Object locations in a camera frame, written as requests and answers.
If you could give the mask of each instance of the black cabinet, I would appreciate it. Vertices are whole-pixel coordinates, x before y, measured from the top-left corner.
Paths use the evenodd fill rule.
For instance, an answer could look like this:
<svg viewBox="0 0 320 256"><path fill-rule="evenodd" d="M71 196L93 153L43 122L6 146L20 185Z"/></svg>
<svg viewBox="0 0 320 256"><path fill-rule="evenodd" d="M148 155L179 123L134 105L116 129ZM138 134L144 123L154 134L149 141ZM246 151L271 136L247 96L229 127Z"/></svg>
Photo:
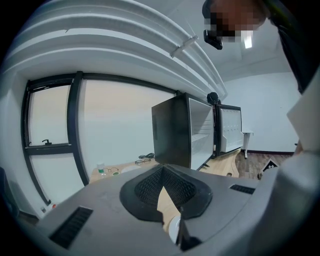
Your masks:
<svg viewBox="0 0 320 256"><path fill-rule="evenodd" d="M199 170L214 149L212 107L187 93L152 107L154 157L160 164Z"/></svg>

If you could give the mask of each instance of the table leg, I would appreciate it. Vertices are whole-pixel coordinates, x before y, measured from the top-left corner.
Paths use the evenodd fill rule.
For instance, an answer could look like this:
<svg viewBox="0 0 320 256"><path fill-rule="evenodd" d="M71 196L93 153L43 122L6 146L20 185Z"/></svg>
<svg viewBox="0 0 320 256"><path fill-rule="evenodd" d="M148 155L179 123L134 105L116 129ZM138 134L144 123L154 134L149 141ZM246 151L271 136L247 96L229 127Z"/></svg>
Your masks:
<svg viewBox="0 0 320 256"><path fill-rule="evenodd" d="M250 133L244 134L244 159L248 158L248 145L249 145Z"/></svg>

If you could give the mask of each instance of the white stand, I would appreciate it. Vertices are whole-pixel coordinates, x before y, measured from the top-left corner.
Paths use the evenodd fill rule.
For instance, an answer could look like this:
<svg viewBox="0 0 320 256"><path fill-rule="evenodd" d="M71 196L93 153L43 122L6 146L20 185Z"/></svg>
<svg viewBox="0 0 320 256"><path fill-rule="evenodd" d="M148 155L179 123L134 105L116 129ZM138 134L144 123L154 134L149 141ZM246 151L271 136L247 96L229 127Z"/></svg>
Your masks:
<svg viewBox="0 0 320 256"><path fill-rule="evenodd" d="M244 159L248 158L248 145L249 145L249 139L250 139L250 134L254 134L252 131L242 131L244 135L244 142L243 142L243 147L244 147Z"/></svg>

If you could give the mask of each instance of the black vent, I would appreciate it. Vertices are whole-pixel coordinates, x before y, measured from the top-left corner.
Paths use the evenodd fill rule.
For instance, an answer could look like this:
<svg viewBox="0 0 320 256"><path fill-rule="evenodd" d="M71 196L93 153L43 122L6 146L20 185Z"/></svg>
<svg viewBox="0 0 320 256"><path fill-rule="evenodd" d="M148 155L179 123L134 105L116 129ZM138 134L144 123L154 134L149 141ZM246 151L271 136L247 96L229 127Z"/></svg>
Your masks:
<svg viewBox="0 0 320 256"><path fill-rule="evenodd" d="M162 223L163 215L157 206L164 187L175 207L179 211L183 209L184 220L201 216L213 193L207 184L185 174L184 170L187 169L177 165L158 164L127 181L120 190L122 205L139 220Z"/></svg>
<svg viewBox="0 0 320 256"><path fill-rule="evenodd" d="M252 187L240 186L240 185L232 185L230 189L243 192L246 194L250 194L250 195L252 195L256 190L255 188L252 188Z"/></svg>
<svg viewBox="0 0 320 256"><path fill-rule="evenodd" d="M78 207L73 214L58 228L50 239L63 248L68 249L82 227L87 222L93 210Z"/></svg>

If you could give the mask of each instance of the black baseboard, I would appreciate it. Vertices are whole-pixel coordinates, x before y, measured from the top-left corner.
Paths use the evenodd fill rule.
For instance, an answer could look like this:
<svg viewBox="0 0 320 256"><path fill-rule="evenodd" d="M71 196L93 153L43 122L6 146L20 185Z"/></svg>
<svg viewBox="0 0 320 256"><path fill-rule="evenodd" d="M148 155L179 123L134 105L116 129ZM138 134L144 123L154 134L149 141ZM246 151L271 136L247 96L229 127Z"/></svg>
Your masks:
<svg viewBox="0 0 320 256"><path fill-rule="evenodd" d="M282 151L260 151L260 150L248 150L248 153L254 154L266 154L266 155L286 155L292 156L295 152L282 152Z"/></svg>

